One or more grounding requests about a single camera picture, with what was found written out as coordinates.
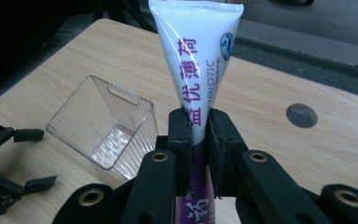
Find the gray floor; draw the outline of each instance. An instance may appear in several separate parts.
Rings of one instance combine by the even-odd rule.
[[[245,4],[233,54],[292,76],[358,94],[358,1],[236,0]],[[147,2],[141,1],[150,23]],[[69,19],[61,30],[0,86],[0,95],[91,24],[92,14]]]

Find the blue logo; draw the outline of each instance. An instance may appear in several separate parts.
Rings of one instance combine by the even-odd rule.
[[[225,33],[220,38],[220,49],[222,50],[223,58],[228,61],[231,56],[232,46],[234,45],[234,35]]]

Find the toothpaste tube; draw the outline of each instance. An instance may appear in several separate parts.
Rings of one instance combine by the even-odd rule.
[[[192,192],[178,198],[176,223],[214,223],[213,189],[203,140],[243,5],[149,0],[149,7],[180,104],[192,125]]]

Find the light wood tabletop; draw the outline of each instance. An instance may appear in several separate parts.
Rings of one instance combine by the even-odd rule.
[[[46,130],[89,75],[153,102],[158,133],[167,134],[168,115],[179,100],[158,35],[110,20],[94,22],[1,96],[0,124]],[[311,107],[316,125],[292,124],[286,109],[293,104]],[[249,148],[274,156],[299,186],[317,194],[334,183],[358,189],[358,96],[231,58],[214,107],[228,113]],[[37,143],[2,145],[0,175],[21,185],[58,176],[52,189],[24,196],[0,223],[51,223],[76,189],[124,183],[47,132]],[[239,223],[234,199],[215,203],[216,223]]]

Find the transparent plastic container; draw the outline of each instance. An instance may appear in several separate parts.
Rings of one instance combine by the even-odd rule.
[[[136,177],[158,135],[153,104],[95,76],[87,77],[47,131],[104,170]]]

